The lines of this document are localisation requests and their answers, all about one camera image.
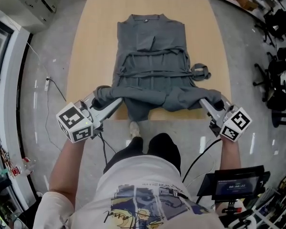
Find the gray floor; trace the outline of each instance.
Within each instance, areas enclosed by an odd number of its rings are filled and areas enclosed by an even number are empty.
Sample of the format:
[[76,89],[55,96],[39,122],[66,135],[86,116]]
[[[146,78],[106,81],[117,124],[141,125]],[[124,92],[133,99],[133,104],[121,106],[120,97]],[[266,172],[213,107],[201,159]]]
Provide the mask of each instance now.
[[[61,1],[51,27],[33,37],[31,45],[40,60],[30,51],[24,68],[20,99],[21,131],[26,155],[37,161],[31,177],[35,188],[41,192],[47,190],[45,177],[49,179],[59,149],[66,139],[55,120],[55,114],[64,107],[65,102],[52,83],[47,95],[44,91],[45,77],[49,75],[63,94],[66,93],[72,44],[85,1]],[[233,102],[242,106],[254,120],[239,141],[243,167],[264,165],[266,170],[271,171],[268,185],[275,187],[286,174],[286,126],[272,127],[270,111],[261,101],[261,89],[252,86],[252,81],[258,77],[254,63],[267,65],[262,34],[254,29],[252,17],[241,9],[223,0],[211,0],[211,5],[225,45]],[[161,132],[167,132],[172,137],[180,149],[181,171],[184,174],[199,154],[201,136],[206,136],[207,141],[215,138],[208,124],[209,120],[145,121],[140,123],[140,127],[145,145]],[[255,143],[250,154],[253,134]],[[103,136],[116,150],[124,148],[129,139],[128,122],[105,122]],[[186,185],[213,167],[213,170],[219,168],[220,152],[220,144],[210,149],[209,154],[195,164]],[[108,158],[112,155],[113,152],[107,149]],[[100,140],[88,140],[80,171],[77,208],[93,198],[104,165]],[[189,186],[191,195],[196,195],[203,177],[198,177]]]

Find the white t-shirt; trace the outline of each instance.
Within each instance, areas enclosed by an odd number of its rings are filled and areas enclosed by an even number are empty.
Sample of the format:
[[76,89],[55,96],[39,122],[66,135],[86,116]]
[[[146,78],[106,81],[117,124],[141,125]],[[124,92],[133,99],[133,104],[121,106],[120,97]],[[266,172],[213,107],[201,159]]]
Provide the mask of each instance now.
[[42,197],[33,229],[222,229],[218,216],[190,200],[178,170],[156,156],[114,164],[92,202],[74,212],[63,195]]

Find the white shoe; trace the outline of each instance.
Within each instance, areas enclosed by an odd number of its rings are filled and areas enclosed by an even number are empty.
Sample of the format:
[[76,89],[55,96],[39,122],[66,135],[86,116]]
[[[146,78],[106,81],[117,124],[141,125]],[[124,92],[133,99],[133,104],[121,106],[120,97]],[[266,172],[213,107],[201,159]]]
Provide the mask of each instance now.
[[139,125],[135,121],[130,122],[129,131],[132,138],[134,138],[135,136],[141,136]]

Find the light wood tabletop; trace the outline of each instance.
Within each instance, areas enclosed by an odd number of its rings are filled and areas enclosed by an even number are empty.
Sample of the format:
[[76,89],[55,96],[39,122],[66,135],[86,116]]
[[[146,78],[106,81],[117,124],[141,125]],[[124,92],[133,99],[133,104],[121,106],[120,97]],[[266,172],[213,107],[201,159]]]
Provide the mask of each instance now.
[[[191,66],[203,63],[212,77],[195,82],[199,87],[220,91],[231,100],[225,48],[208,0],[87,0],[77,28],[69,68],[67,102],[83,99],[100,85],[112,84],[117,52],[117,22],[131,14],[164,14],[185,24]],[[202,109],[168,112],[162,108],[150,120],[201,119]],[[127,119],[123,104],[111,119]]]

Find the small display screen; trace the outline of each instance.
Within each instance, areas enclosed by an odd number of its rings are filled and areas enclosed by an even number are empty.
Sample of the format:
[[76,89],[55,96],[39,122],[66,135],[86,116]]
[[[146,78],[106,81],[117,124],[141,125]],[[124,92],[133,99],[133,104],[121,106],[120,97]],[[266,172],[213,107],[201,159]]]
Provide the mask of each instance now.
[[259,177],[217,181],[216,195],[241,195],[255,191]]

